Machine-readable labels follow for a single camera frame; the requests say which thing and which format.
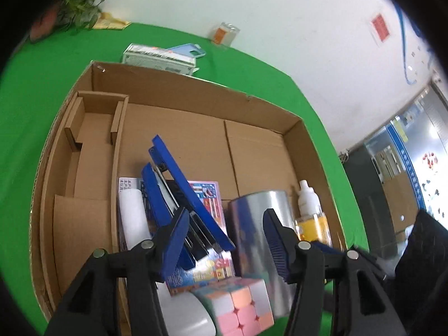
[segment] silver tin can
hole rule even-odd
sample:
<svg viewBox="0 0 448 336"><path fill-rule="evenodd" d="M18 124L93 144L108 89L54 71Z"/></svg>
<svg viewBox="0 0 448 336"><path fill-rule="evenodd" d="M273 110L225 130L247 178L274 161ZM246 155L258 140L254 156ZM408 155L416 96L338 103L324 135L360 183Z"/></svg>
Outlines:
<svg viewBox="0 0 448 336"><path fill-rule="evenodd" d="M283 226L294 229L294 220L285 191L268 190L230 201L228 215L234 224L241 276L263 278L275 319L290 314L295 285L286 284L277 274L263 231L263 213L273 208Z"/></svg>

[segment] screw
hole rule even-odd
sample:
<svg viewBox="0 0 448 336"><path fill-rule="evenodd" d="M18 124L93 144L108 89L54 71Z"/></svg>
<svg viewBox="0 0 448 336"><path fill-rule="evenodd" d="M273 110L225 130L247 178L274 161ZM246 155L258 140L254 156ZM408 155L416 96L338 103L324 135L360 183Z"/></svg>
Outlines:
<svg viewBox="0 0 448 336"><path fill-rule="evenodd" d="M302 249L302 250L311 249L311 244L307 241L300 241L297 246L299 247L299 249Z"/></svg>
<svg viewBox="0 0 448 336"><path fill-rule="evenodd" d="M102 257L106 252L104 251L104 249L95 249L93 251L93 257L94 258L100 258Z"/></svg>
<svg viewBox="0 0 448 336"><path fill-rule="evenodd" d="M352 259L352 260L356 260L356 259L359 258L359 254L358 254L358 252L355 251L355 250L349 250L349 251L347 251L347 256L348 256L350 259Z"/></svg>
<svg viewBox="0 0 448 336"><path fill-rule="evenodd" d="M151 240L145 240L142 242L142 248L144 249L151 249L154 246L154 243Z"/></svg>

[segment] green tablecloth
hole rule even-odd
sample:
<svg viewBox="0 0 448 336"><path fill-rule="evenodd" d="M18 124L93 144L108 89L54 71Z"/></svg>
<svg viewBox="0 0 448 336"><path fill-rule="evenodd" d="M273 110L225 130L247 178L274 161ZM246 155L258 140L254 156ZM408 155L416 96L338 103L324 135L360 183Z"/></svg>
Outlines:
<svg viewBox="0 0 448 336"><path fill-rule="evenodd" d="M198 59L196 77L263 98L299 115L322 161L347 244L367 246L361 215L336 151L289 76L237 50L222 49L176 30L132 24L123 31L57 32L35 45L25 44L11 59L0 82L0 269L15 300L40 332L46 321L34 296L28 251L31 192L40 153L63 99L90 60L119 62L131 42L163 48L200 44L207 55ZM282 320L266 333L279 335L284 325Z"/></svg>

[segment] bottle with yellow label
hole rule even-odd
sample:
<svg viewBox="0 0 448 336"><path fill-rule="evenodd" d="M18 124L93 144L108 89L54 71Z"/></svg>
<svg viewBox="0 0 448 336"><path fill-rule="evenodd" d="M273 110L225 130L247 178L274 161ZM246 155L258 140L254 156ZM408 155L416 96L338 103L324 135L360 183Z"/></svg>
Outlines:
<svg viewBox="0 0 448 336"><path fill-rule="evenodd" d="M330 230L325 214L322 212L319 197L306 180L300 181L299 192L300 218L296 220L296 231L300 240L318 240L328 246L332 245Z"/></svg>

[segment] white wall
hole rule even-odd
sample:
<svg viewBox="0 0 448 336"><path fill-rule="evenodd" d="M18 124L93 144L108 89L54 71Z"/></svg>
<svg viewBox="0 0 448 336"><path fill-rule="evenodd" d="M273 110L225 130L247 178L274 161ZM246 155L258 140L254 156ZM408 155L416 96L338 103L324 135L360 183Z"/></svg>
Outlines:
<svg viewBox="0 0 448 336"><path fill-rule="evenodd" d="M426 47L406 24L408 73L417 80L407 84L389 0L106 0L103 7L118 18L203 37L221 21L238 26L232 46L290 75L338 151L395 114L431 74ZM380 46L368 26L378 12L391 31Z"/></svg>

